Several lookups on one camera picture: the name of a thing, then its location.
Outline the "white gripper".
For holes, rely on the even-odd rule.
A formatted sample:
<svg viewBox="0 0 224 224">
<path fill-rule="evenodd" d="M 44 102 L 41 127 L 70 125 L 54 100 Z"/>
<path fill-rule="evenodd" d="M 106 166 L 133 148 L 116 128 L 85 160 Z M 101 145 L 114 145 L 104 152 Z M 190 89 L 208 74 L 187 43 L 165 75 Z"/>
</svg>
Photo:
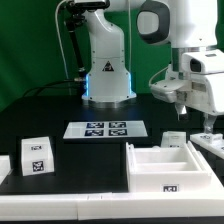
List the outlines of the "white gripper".
<svg viewBox="0 0 224 224">
<path fill-rule="evenodd" d="M 185 105 L 205 113 L 204 132 L 212 133 L 213 116 L 224 114 L 224 53 L 220 50 L 184 53 L 181 68 L 190 81 Z M 179 121 L 187 119 L 184 105 L 176 103 L 175 109 Z"/>
</svg>

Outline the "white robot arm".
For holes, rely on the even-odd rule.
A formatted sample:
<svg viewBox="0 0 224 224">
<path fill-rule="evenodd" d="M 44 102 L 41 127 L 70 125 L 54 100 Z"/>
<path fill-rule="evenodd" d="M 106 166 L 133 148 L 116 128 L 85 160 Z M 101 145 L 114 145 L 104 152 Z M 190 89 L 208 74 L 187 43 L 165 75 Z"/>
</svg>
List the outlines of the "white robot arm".
<svg viewBox="0 0 224 224">
<path fill-rule="evenodd" d="M 204 113 L 204 131 L 224 115 L 224 53 L 216 48 L 217 0 L 65 0 L 75 23 L 85 23 L 92 65 L 84 74 L 82 99 L 115 107 L 136 97 L 125 67 L 124 34 L 104 13 L 136 9 L 137 31 L 149 45 L 171 45 L 163 80 L 150 82 L 155 98 L 173 103 L 182 116 L 188 108 Z"/>
</svg>

